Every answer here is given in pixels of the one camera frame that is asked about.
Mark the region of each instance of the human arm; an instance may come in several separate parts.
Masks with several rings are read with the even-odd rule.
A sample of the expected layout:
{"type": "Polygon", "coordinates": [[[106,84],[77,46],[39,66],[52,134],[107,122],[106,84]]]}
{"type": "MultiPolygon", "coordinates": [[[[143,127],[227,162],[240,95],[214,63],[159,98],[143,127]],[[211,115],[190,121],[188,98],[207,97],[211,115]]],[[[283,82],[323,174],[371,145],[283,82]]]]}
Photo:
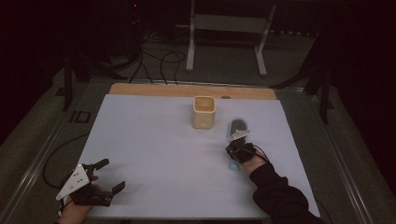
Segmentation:
{"type": "Polygon", "coordinates": [[[57,223],[59,224],[81,224],[88,215],[92,206],[76,205],[70,202],[59,217],[57,223]]]}
{"type": "Polygon", "coordinates": [[[309,212],[305,196],[297,188],[289,186],[288,179],[279,176],[271,163],[254,156],[241,165],[257,186],[253,201],[271,217],[274,224],[324,223],[309,212]]]}

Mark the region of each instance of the black sleeve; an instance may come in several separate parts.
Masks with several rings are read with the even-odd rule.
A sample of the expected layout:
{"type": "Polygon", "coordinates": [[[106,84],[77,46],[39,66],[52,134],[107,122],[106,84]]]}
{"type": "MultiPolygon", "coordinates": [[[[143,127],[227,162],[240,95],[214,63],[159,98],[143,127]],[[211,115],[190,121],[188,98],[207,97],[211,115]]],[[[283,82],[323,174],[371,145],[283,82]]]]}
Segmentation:
{"type": "Polygon", "coordinates": [[[308,210],[308,200],[300,190],[289,186],[286,177],[280,177],[271,163],[266,163],[250,174],[256,184],[254,202],[267,213],[274,224],[324,224],[308,210]]]}

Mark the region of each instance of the table leg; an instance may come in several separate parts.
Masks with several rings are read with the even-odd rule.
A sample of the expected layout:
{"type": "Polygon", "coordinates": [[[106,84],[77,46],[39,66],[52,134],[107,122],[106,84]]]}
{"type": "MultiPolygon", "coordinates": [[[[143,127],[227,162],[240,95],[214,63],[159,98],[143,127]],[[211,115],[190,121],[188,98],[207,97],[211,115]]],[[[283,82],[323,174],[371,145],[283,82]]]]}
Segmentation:
{"type": "Polygon", "coordinates": [[[191,72],[194,69],[194,54],[195,54],[195,41],[194,41],[194,12],[195,0],[191,0],[191,16],[190,16],[190,44],[189,52],[187,54],[186,70],[191,72]]]}
{"type": "Polygon", "coordinates": [[[257,65],[259,67],[259,75],[261,77],[265,77],[267,75],[267,70],[265,69],[264,59],[262,57],[262,49],[264,48],[265,40],[267,39],[268,33],[270,32],[271,21],[272,21],[272,18],[274,17],[275,10],[276,10],[276,6],[272,6],[271,11],[268,15],[267,21],[264,24],[264,29],[262,31],[262,41],[260,42],[259,46],[256,46],[254,48],[254,52],[256,54],[257,65]]]}

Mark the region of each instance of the black cable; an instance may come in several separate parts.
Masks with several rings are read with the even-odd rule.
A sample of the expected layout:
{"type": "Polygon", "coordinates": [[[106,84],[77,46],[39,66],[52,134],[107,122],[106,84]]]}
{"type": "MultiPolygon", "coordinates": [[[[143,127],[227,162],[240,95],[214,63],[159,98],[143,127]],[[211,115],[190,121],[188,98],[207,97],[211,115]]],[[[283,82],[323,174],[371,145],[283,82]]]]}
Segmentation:
{"type": "Polygon", "coordinates": [[[151,75],[149,74],[149,70],[147,69],[147,67],[143,64],[143,53],[140,51],[140,57],[141,57],[141,64],[146,72],[146,78],[149,80],[149,82],[151,84],[154,84],[154,81],[151,78],[151,75]]]}
{"type": "Polygon", "coordinates": [[[165,63],[181,63],[181,62],[183,62],[184,59],[186,58],[186,55],[185,55],[183,52],[180,52],[180,51],[173,51],[173,50],[170,50],[170,49],[152,49],[152,50],[164,50],[164,51],[169,51],[169,52],[172,52],[172,53],[177,54],[177,55],[178,55],[178,54],[181,54],[181,55],[183,56],[181,59],[178,58],[177,61],[166,61],[166,60],[164,60],[164,59],[161,59],[161,58],[159,58],[159,57],[157,57],[157,56],[154,56],[154,55],[152,55],[152,54],[150,54],[150,53],[144,51],[143,49],[147,49],[147,48],[142,48],[142,52],[143,52],[143,53],[147,54],[148,56],[150,56],[150,57],[152,57],[152,58],[154,58],[154,59],[157,59],[157,60],[160,60],[160,61],[164,61],[165,63]]]}
{"type": "Polygon", "coordinates": [[[330,223],[333,224],[333,223],[332,223],[332,217],[330,216],[330,214],[329,214],[329,212],[327,211],[327,209],[323,206],[323,204],[320,202],[320,200],[319,200],[317,197],[315,197],[315,195],[314,195],[314,198],[315,198],[315,201],[317,201],[317,202],[320,204],[320,206],[323,208],[324,212],[326,213],[327,217],[328,217],[329,220],[330,220],[330,223]]]}
{"type": "MultiPolygon", "coordinates": [[[[134,61],[131,61],[131,60],[129,60],[128,62],[125,62],[125,63],[120,63],[120,64],[116,64],[116,65],[112,65],[112,66],[105,66],[103,63],[102,63],[102,65],[104,65],[104,67],[106,67],[106,68],[108,68],[108,69],[111,69],[114,73],[118,73],[118,72],[121,72],[121,71],[123,71],[123,70],[125,70],[125,69],[127,69],[127,68],[129,68],[129,67],[131,67],[131,66],[133,66],[135,63],[136,63],[136,61],[137,60],[134,60],[134,61]]],[[[96,69],[96,70],[98,70],[97,68],[95,68],[95,67],[92,67],[92,66],[90,66],[89,64],[87,64],[91,69],[96,69]]],[[[94,76],[94,78],[96,78],[96,79],[108,79],[108,77],[99,77],[99,76],[94,76]]]]}
{"type": "Polygon", "coordinates": [[[69,204],[72,203],[72,202],[73,202],[73,200],[70,199],[70,202],[68,202],[67,204],[64,204],[64,200],[61,199],[61,207],[58,209],[58,212],[56,213],[56,216],[60,217],[60,216],[59,216],[59,212],[62,213],[62,212],[64,211],[64,209],[66,208],[66,206],[69,205],[69,204]]]}
{"type": "Polygon", "coordinates": [[[154,56],[154,55],[152,55],[152,54],[150,54],[150,53],[148,53],[148,52],[142,50],[143,53],[145,53],[145,54],[147,54],[148,56],[150,56],[150,57],[152,57],[152,58],[157,59],[157,60],[160,61],[160,74],[161,74],[161,76],[162,76],[162,78],[163,78],[163,81],[165,82],[166,85],[167,85],[168,83],[166,82],[165,75],[163,74],[163,63],[177,63],[177,68],[176,68],[175,73],[174,73],[174,75],[173,75],[174,81],[175,81],[175,83],[177,84],[177,80],[176,80],[177,71],[178,71],[178,68],[180,67],[180,63],[186,58],[186,55],[185,55],[184,53],[182,53],[182,52],[173,51],[173,50],[170,50],[170,49],[152,49],[152,50],[165,50],[165,51],[168,51],[166,54],[163,55],[162,58],[158,58],[158,57],[156,57],[156,56],[154,56]],[[175,61],[167,61],[167,60],[165,60],[165,58],[166,58],[167,56],[171,55],[171,54],[175,54],[175,55],[177,56],[177,60],[175,60],[175,61]]]}
{"type": "MultiPolygon", "coordinates": [[[[162,57],[162,59],[161,59],[161,63],[160,63],[160,73],[161,73],[161,76],[163,77],[163,80],[165,81],[165,84],[166,84],[166,85],[167,85],[167,83],[166,83],[165,75],[163,74],[163,63],[165,62],[164,59],[165,59],[168,55],[171,55],[171,54],[173,54],[173,53],[175,53],[175,52],[172,51],[172,52],[168,52],[167,54],[163,55],[163,57],[162,57]]],[[[180,63],[177,63],[177,68],[176,68],[176,71],[175,71],[175,73],[174,73],[174,81],[176,82],[176,84],[177,84],[177,81],[176,81],[176,74],[177,74],[177,71],[178,71],[178,68],[179,68],[179,67],[180,67],[180,63]]]]}
{"type": "Polygon", "coordinates": [[[86,136],[86,135],[88,135],[88,134],[90,134],[90,133],[84,133],[83,135],[80,135],[80,136],[75,137],[75,138],[73,138],[73,139],[71,139],[71,140],[69,140],[69,141],[67,141],[67,142],[65,142],[65,143],[60,144],[58,147],[56,147],[56,148],[49,154],[49,157],[46,159],[46,162],[44,163],[43,172],[42,172],[44,182],[45,182],[48,186],[50,186],[50,187],[52,187],[52,188],[54,188],[54,189],[60,189],[60,188],[61,188],[61,186],[57,186],[57,185],[51,184],[51,183],[48,181],[48,179],[46,178],[46,169],[47,169],[47,166],[48,166],[48,164],[49,164],[50,159],[52,158],[52,156],[53,156],[57,151],[59,151],[59,149],[61,149],[62,147],[66,146],[67,144],[70,144],[70,143],[72,143],[72,142],[74,142],[74,141],[76,141],[76,140],[78,140],[78,139],[80,139],[80,138],[82,138],[82,137],[84,137],[84,136],[86,136]]]}
{"type": "Polygon", "coordinates": [[[241,150],[243,150],[243,151],[246,151],[246,152],[248,152],[249,154],[258,156],[258,157],[262,158],[262,159],[263,159],[264,161],[266,161],[266,162],[270,162],[270,161],[268,161],[268,159],[264,158],[264,156],[262,156],[262,155],[260,155],[260,154],[257,154],[256,152],[251,152],[251,151],[249,151],[249,150],[247,150],[247,149],[245,149],[245,148],[242,148],[242,147],[239,147],[238,149],[241,149],[241,150]]]}
{"type": "Polygon", "coordinates": [[[132,82],[132,79],[134,79],[134,77],[136,76],[137,72],[140,70],[140,67],[143,64],[143,58],[142,58],[142,52],[139,51],[139,56],[138,56],[138,61],[139,61],[139,65],[137,66],[137,68],[134,70],[134,73],[132,74],[131,78],[129,79],[129,83],[132,82]]]}
{"type": "Polygon", "coordinates": [[[127,58],[127,61],[124,63],[118,63],[118,64],[101,63],[101,64],[106,68],[110,68],[112,70],[117,70],[115,72],[119,72],[119,71],[122,71],[122,70],[128,68],[129,66],[131,66],[134,63],[136,63],[136,60],[127,58]]]}
{"type": "Polygon", "coordinates": [[[268,159],[268,157],[267,157],[267,155],[264,153],[264,151],[260,148],[260,147],[258,147],[258,146],[255,146],[255,145],[253,145],[255,148],[257,148],[258,150],[260,150],[261,152],[262,152],[262,154],[264,154],[265,155],[265,157],[266,157],[266,161],[267,162],[270,162],[270,160],[268,159]]]}
{"type": "MultiPolygon", "coordinates": [[[[175,37],[176,37],[176,36],[183,35],[184,33],[188,32],[189,30],[190,30],[190,28],[186,28],[186,29],[180,31],[178,34],[175,34],[175,37]]],[[[151,35],[150,37],[155,36],[155,35],[160,35],[160,34],[161,34],[161,33],[154,33],[154,34],[151,35]]],[[[168,36],[163,36],[163,35],[162,35],[162,39],[151,39],[151,38],[149,38],[149,39],[148,39],[148,42],[161,43],[161,42],[168,41],[168,40],[172,40],[172,39],[171,39],[170,37],[168,37],[168,36]]]]}

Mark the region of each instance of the floor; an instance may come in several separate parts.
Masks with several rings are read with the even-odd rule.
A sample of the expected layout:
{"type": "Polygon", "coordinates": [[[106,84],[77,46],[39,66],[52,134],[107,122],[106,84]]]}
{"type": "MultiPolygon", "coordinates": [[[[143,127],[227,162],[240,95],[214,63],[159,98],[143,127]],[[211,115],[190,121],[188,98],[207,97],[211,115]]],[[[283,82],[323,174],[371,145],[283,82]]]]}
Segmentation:
{"type": "MultiPolygon", "coordinates": [[[[254,41],[214,41],[208,33],[202,33],[202,38],[197,39],[193,72],[185,71],[185,60],[181,63],[162,63],[156,59],[170,52],[166,49],[186,54],[188,45],[185,37],[181,35],[170,40],[154,35],[143,48],[146,52],[143,54],[143,64],[147,69],[141,68],[133,80],[130,77],[138,63],[119,71],[120,75],[127,77],[122,82],[147,83],[150,76],[156,84],[163,84],[163,73],[170,84],[176,81],[178,85],[201,83],[266,88],[294,76],[315,41],[312,37],[301,35],[270,35],[263,52],[268,76],[260,77],[253,53],[254,41]]],[[[183,54],[179,53],[177,57],[171,53],[165,60],[178,61],[183,54]]],[[[116,82],[120,81],[92,70],[89,83],[75,82],[72,110],[62,112],[64,98],[55,96],[55,93],[63,86],[63,71],[54,78],[53,87],[2,145],[1,223],[51,223],[56,219],[59,204],[54,197],[57,190],[50,188],[43,180],[43,163],[52,150],[58,150],[46,167],[46,177],[53,184],[59,183],[76,166],[87,138],[83,134],[90,131],[103,97],[116,82]],[[89,111],[92,118],[87,123],[69,122],[73,110],[89,111]],[[25,173],[32,171],[32,164],[38,161],[42,161],[39,169],[25,173]],[[21,191],[23,179],[31,179],[33,183],[30,188],[21,191]]],[[[312,190],[322,204],[318,205],[321,217],[326,223],[337,224],[396,223],[396,200],[339,99],[337,89],[331,89],[330,124],[324,125],[318,117],[316,98],[301,92],[305,82],[302,80],[276,91],[276,97],[284,107],[312,190]]],[[[133,220],[132,223],[255,222],[133,220]]],[[[86,223],[120,223],[120,220],[89,218],[86,223]]]]}

